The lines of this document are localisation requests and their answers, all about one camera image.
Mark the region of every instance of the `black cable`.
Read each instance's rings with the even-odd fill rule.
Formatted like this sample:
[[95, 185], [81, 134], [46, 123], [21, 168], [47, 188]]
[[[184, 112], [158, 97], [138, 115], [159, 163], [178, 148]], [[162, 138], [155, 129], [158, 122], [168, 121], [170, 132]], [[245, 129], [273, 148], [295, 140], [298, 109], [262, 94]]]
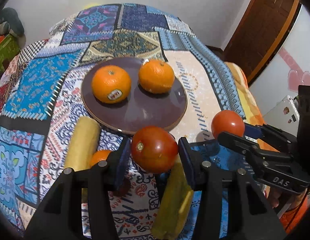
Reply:
[[293, 220], [295, 219], [297, 213], [299, 212], [301, 206], [303, 205], [303, 203], [304, 203], [304, 201], [305, 201], [305, 199], [306, 199], [306, 196], [308, 195], [308, 190], [309, 190], [309, 188], [306, 189], [306, 192], [305, 192], [305, 194], [304, 194], [304, 197], [302, 198], [302, 202], [301, 202], [301, 204], [299, 205], [299, 207], [297, 208], [297, 210], [296, 210], [295, 214], [293, 215], [293, 217], [291, 218], [290, 222], [287, 224], [287, 226], [286, 226], [286, 228], [285, 228], [285, 231], [289, 228], [289, 226], [291, 225], [291, 223], [292, 223]]

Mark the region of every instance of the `purple floral patch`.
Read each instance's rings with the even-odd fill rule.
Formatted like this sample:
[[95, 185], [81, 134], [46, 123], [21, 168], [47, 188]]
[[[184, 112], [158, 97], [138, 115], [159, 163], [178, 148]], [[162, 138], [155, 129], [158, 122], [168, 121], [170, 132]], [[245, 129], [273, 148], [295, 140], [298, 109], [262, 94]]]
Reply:
[[102, 5], [81, 11], [65, 31], [60, 45], [111, 39], [118, 8]]

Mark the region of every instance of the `sticker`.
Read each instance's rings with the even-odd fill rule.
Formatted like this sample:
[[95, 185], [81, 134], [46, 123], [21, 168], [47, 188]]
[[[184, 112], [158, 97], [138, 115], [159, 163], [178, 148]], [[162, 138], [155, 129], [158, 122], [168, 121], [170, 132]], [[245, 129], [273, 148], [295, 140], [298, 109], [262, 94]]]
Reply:
[[122, 96], [122, 92], [119, 89], [115, 89], [111, 91], [107, 97], [109, 98], [109, 100], [114, 101], [116, 99], [119, 99], [121, 96]]
[[284, 112], [284, 114], [288, 114], [290, 112], [290, 110], [288, 107], [286, 107], [286, 108], [284, 108], [283, 112]]

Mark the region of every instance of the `door frame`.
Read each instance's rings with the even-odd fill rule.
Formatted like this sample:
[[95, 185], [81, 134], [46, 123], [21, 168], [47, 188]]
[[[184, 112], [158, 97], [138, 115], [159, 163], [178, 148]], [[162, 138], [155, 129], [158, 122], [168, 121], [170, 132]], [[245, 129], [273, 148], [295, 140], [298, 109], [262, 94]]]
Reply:
[[[239, 25], [237, 26], [232, 38], [230, 39], [230, 41], [228, 42], [225, 50], [224, 50], [224, 55], [227, 55], [234, 39], [237, 37], [240, 28], [243, 26], [246, 18], [248, 17], [252, 6], [254, 4], [255, 0], [251, 0], [247, 6], [247, 9], [242, 17], [242, 19], [239, 22]], [[274, 42], [272, 43], [271, 47], [268, 49], [268, 51], [266, 52], [266, 54], [264, 55], [264, 57], [261, 59], [261, 61], [257, 64], [256, 68], [252, 71], [252, 73], [247, 77], [247, 82], [249, 83], [249, 85], [257, 78], [257, 76], [261, 73], [261, 71], [266, 67], [266, 63], [269, 61], [270, 57], [274, 54], [276, 49], [279, 49], [279, 44], [283, 43], [283, 38], [285, 37], [285, 34], [287, 33], [287, 30], [289, 29], [292, 20], [294, 19], [296, 10], [298, 8], [299, 5], [299, 0], [294, 0], [292, 8], [289, 12], [289, 15], [283, 25], [283, 27], [281, 28], [279, 34], [277, 35], [276, 39], [274, 40]]]

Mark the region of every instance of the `green box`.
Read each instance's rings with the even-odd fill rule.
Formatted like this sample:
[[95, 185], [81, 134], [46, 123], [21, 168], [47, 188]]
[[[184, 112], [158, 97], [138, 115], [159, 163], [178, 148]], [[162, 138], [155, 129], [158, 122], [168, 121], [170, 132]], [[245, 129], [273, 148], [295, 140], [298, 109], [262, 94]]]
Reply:
[[16, 38], [8, 34], [0, 42], [0, 75], [7, 69], [9, 62], [20, 52]]

